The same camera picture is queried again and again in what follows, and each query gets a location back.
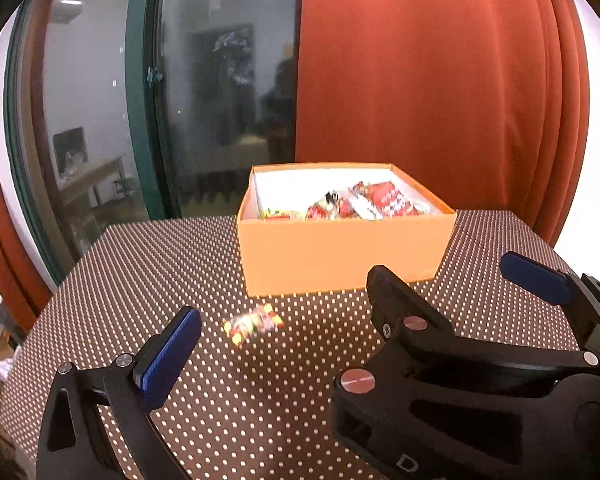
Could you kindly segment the red spicy strips clear packet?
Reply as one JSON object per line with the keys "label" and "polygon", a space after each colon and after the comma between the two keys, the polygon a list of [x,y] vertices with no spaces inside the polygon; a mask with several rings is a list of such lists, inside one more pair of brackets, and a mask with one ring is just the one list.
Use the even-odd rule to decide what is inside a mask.
{"label": "red spicy strips clear packet", "polygon": [[439,214],[424,200],[408,196],[391,181],[364,184],[358,182],[351,190],[351,202],[360,205],[373,219],[419,217]]}

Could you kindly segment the small red yellow candy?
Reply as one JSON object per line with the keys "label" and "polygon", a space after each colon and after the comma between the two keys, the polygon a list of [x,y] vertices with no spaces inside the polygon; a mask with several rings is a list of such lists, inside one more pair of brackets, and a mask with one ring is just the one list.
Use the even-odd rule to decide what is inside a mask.
{"label": "small red yellow candy", "polygon": [[241,347],[253,335],[278,330],[283,326],[284,321],[272,304],[260,304],[248,312],[225,320],[222,330],[235,347]]}

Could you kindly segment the yellow cartoon noodle snack packet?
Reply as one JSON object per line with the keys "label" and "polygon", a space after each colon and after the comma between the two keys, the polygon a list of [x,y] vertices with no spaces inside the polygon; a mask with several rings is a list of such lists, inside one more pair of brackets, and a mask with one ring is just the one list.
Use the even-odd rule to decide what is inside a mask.
{"label": "yellow cartoon noodle snack packet", "polygon": [[260,215],[263,220],[291,220],[301,221],[306,218],[305,214],[295,210],[277,210],[277,209],[265,209]]}

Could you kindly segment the red cartoon face snack bag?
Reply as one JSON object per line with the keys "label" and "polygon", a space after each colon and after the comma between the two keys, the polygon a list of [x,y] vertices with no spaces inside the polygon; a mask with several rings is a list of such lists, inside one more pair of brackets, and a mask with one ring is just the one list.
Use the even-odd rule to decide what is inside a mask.
{"label": "red cartoon face snack bag", "polygon": [[328,192],[309,206],[306,220],[363,219],[380,220],[382,213],[361,193],[355,191]]}

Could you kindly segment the orange cardboard box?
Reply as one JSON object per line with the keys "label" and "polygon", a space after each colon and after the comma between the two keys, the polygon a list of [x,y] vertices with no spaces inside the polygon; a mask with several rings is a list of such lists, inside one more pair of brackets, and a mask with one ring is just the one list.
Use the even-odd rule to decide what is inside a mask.
{"label": "orange cardboard box", "polygon": [[[265,209],[306,214],[328,192],[385,181],[430,203],[439,214],[380,220],[260,218]],[[391,164],[255,166],[236,220],[246,291],[264,297],[362,288],[367,272],[378,264],[406,282],[430,280],[442,263],[455,220],[455,210]]]}

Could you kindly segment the brown polka dot tablecloth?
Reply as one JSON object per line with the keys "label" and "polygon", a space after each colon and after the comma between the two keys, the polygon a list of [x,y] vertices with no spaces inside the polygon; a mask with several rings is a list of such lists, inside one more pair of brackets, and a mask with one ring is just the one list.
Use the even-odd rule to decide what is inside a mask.
{"label": "brown polka dot tablecloth", "polygon": [[[250,299],[234,217],[108,228],[57,289],[8,375],[0,422],[35,462],[58,366],[81,370],[135,353],[183,305],[199,309],[200,341],[164,407],[151,414],[192,479],[385,479],[330,429],[332,380],[382,344],[366,292]],[[436,278],[413,288],[457,334],[577,350],[562,310],[501,277],[512,250],[570,272],[511,212],[460,211]],[[272,304],[280,330],[234,347],[226,318]]]}

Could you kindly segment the orange curtain right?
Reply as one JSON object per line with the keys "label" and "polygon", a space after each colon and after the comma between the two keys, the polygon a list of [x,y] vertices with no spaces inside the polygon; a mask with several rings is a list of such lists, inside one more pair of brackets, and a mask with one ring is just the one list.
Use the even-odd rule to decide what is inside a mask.
{"label": "orange curtain right", "polygon": [[301,0],[300,162],[390,162],[552,244],[589,108],[573,0]]}

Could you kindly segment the green framed glass door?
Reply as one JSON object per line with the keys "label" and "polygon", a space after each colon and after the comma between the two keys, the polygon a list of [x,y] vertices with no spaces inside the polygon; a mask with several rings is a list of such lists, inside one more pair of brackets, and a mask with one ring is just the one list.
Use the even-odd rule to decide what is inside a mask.
{"label": "green framed glass door", "polygon": [[300,0],[22,0],[5,148],[29,252],[59,285],[110,226],[234,214],[296,150]]}

